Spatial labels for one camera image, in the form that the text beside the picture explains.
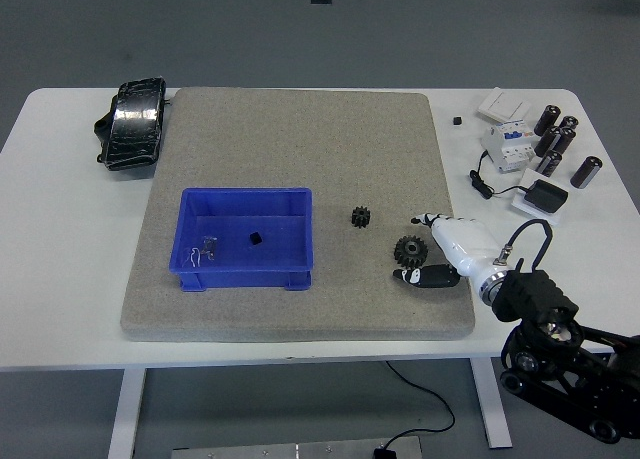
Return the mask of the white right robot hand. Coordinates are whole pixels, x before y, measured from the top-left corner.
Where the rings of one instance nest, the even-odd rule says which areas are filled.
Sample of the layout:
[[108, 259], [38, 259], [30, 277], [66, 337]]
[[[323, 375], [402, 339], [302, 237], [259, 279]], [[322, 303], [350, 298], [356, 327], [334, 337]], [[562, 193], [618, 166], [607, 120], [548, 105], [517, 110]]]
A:
[[489, 297], [499, 291], [509, 268], [499, 259], [501, 246], [484, 224], [474, 219], [429, 213], [413, 217], [411, 223], [431, 229], [448, 264], [406, 266], [394, 270], [394, 278], [416, 288], [431, 289], [454, 287], [464, 277], [470, 280], [479, 297]]

